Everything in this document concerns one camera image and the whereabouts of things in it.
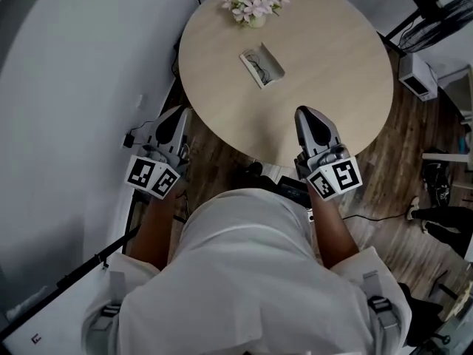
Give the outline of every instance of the shoe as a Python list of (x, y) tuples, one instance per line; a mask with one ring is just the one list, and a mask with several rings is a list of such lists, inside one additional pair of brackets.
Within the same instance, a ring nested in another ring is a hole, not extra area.
[(428, 222), (427, 220), (422, 220), (421, 229), (422, 229), (422, 232), (423, 232), (424, 234), (429, 232), (429, 230), (427, 229), (427, 226), (426, 226), (427, 222)]
[(414, 217), (412, 216), (412, 212), (415, 212), (416, 210), (419, 210), (419, 197), (418, 196), (415, 196), (410, 205), (409, 205), (409, 209), (407, 210), (407, 213), (406, 213), (406, 219), (408, 221), (412, 221), (414, 220)]

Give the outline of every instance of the table top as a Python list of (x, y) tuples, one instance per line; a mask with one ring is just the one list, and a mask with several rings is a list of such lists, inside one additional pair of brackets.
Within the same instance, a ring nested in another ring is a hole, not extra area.
[[(240, 27), (222, 0), (196, 10), (179, 69), (195, 112), (244, 154), (294, 167), (294, 113), (306, 105), (336, 126), (351, 155), (381, 131), (392, 103), (391, 65), (377, 32), (346, 0), (290, 0), (258, 29)], [(260, 89), (239, 56), (263, 43), (285, 71)]]

